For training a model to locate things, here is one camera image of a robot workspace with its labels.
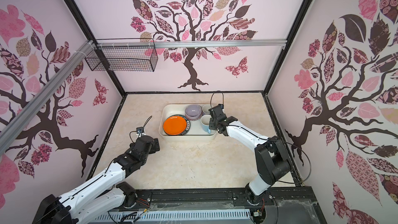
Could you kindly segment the light blue ceramic mug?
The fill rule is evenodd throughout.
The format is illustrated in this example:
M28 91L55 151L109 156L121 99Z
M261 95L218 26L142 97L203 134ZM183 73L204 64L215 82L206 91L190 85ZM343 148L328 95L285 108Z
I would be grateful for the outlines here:
M202 127L203 131L207 134L211 134L211 129L209 127L210 119L211 119L211 115L203 115L200 120L201 127Z

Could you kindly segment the purple ceramic mug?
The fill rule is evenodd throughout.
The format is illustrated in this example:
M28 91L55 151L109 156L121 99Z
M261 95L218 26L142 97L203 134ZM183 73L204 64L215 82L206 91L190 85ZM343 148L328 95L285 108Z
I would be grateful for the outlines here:
M211 109L211 105L210 104L205 104L202 106L202 114L203 115L209 115L210 114L210 110Z

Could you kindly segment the lavender ceramic bowl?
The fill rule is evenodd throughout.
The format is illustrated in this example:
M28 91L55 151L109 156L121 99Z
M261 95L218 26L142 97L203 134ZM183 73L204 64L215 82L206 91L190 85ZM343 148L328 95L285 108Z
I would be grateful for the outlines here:
M188 105L184 110L184 115L192 121L198 120L202 117L202 107L197 104Z

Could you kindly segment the orange round plate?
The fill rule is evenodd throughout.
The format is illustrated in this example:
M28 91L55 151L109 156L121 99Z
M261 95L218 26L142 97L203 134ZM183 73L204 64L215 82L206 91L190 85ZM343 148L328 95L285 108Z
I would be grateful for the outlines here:
M163 131L169 136L176 136L176 134L184 130L185 126L186 123L184 119L180 117L171 119L169 117L163 123Z

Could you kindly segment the black round plate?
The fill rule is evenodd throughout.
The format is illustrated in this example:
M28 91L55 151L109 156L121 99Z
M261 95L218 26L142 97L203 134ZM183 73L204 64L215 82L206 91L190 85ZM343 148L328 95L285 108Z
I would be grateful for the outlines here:
M186 135L188 133L188 131L190 130L190 120L183 115L173 115L170 118L173 119L174 117L180 117L180 118L184 119L184 121L186 123L184 130L176 135Z

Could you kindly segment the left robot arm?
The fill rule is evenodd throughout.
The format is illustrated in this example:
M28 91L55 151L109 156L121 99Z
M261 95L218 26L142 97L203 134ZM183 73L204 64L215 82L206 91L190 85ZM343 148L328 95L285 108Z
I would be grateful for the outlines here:
M160 151L159 140L144 135L113 159L101 173L59 197L44 198L35 214L35 224L87 224L117 207L132 208L136 190L125 179L139 170L150 154Z

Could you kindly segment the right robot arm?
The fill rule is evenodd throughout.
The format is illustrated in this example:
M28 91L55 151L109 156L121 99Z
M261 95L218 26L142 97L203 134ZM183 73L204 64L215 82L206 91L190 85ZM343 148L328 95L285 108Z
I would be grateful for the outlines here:
M211 108L209 113L211 130L238 140L254 152L258 174L245 187L245 194L249 203L259 203L265 192L291 171L287 148L277 136L261 135L237 118L228 117L221 104Z

